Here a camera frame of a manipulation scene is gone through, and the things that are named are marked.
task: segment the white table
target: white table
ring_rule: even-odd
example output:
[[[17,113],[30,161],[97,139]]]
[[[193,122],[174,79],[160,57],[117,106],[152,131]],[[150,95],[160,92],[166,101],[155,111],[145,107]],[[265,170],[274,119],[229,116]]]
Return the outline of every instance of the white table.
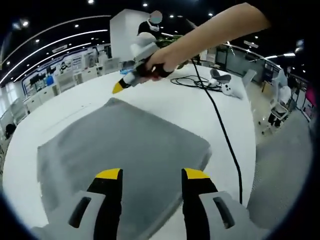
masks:
[[[202,77],[210,78],[210,68],[198,66]],[[195,75],[192,65],[177,70],[169,78]],[[239,199],[238,173],[230,154],[215,109],[206,93],[197,88],[178,86],[168,79],[149,81],[112,95],[119,72],[110,73],[83,84],[45,102],[32,112],[13,135],[4,164],[3,189],[27,227],[44,226],[48,219],[37,182],[37,147],[53,138],[79,118],[103,106],[111,97],[157,115],[198,136],[211,145],[212,157],[204,172],[220,191]],[[242,173],[243,205],[247,205],[253,185],[256,140],[250,103],[241,78],[232,75],[243,99],[211,92]],[[182,206],[151,238],[153,240],[185,240],[186,230]]]

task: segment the ceiling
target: ceiling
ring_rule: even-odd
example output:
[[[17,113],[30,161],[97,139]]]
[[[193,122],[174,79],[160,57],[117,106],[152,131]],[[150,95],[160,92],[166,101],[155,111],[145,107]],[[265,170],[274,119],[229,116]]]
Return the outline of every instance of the ceiling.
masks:
[[[185,34],[190,31],[190,27],[188,24],[186,24],[185,18],[192,21],[196,25],[200,25],[211,18],[209,13],[216,15],[235,5],[237,2],[239,1],[94,0],[93,4],[88,4],[88,0],[11,0],[8,4],[6,3],[6,7],[8,7],[8,9],[4,9],[4,11],[7,13],[5,15],[6,18],[2,18],[0,22],[0,43],[4,41],[2,59],[5,59],[7,56],[9,56],[15,49],[17,49],[19,45],[28,39],[52,26],[84,17],[101,17],[82,19],[62,24],[30,39],[16,52],[9,56],[6,62],[10,61],[10,65],[7,65],[6,62],[3,63],[2,70],[0,71],[1,79],[10,69],[15,66],[15,64],[20,62],[23,58],[50,43],[81,33],[98,30],[108,31],[88,33],[71,37],[40,50],[19,65],[16,69],[14,69],[5,78],[5,81],[3,81],[1,85],[9,81],[13,81],[16,77],[28,69],[27,65],[33,66],[37,62],[52,55],[51,50],[57,47],[66,44],[71,44],[69,47],[86,43],[96,45],[102,44],[102,41],[109,43],[110,19],[123,9],[134,9],[150,13],[154,10],[159,10],[163,14],[163,22],[161,25],[164,26],[164,32],[168,34],[175,34],[175,31],[178,31],[179,34]],[[21,30],[14,30],[13,23],[17,23],[19,20],[28,20],[28,27],[23,27]],[[291,36],[288,36],[282,32],[277,32],[276,30],[265,30],[233,40],[231,44],[248,49],[249,46],[244,44],[244,40],[257,44],[259,46],[258,48],[251,48],[250,50],[265,57],[293,52],[296,48],[297,41],[297,39],[293,39]],[[279,57],[273,59],[273,61],[280,64],[282,67],[295,66],[296,72],[293,73],[303,77],[303,66],[301,66],[303,62],[297,62],[294,57]]]

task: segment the round table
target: round table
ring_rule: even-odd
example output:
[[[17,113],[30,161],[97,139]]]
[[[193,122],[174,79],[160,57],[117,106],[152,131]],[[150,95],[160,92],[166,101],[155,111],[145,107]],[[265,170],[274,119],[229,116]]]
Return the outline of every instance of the round table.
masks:
[[[210,68],[198,66],[198,71],[202,77],[211,78]],[[193,65],[176,70],[168,78],[187,75],[196,75]],[[102,107],[111,97],[126,101],[207,140],[212,156],[204,172],[219,191],[226,191],[233,199],[239,200],[237,169],[213,104],[205,91],[175,85],[169,79],[163,79],[158,82],[148,81],[112,95],[115,83],[121,78],[119,72],[113,72],[77,85],[45,102],[17,126],[4,163],[3,190],[17,216],[28,228],[48,224],[37,181],[38,146],[74,121]],[[221,92],[211,91],[210,94],[219,109],[240,165],[243,205],[247,206],[255,174],[255,128],[242,80],[235,75],[231,75],[231,80],[242,92],[242,99]],[[151,239],[165,238],[186,239],[182,206]]]

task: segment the white pillar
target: white pillar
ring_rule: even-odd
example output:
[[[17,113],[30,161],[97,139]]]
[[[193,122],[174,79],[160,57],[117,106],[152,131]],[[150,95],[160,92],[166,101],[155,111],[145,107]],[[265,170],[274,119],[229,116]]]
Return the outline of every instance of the white pillar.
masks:
[[[138,34],[139,25],[149,18],[143,11],[124,9],[110,20],[110,42],[113,58],[120,62],[133,60],[130,46]]]

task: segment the gray carpet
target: gray carpet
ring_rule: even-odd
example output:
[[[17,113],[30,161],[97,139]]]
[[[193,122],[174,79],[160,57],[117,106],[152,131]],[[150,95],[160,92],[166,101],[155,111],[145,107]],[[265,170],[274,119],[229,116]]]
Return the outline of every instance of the gray carpet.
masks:
[[[148,239],[181,203],[181,170],[203,170],[209,143],[155,115],[112,98],[38,149],[42,202],[51,213],[96,174],[123,169],[121,240]]]
[[[299,196],[312,162],[308,121],[293,111],[269,141],[257,146],[248,210],[259,227],[272,229],[286,217]]]

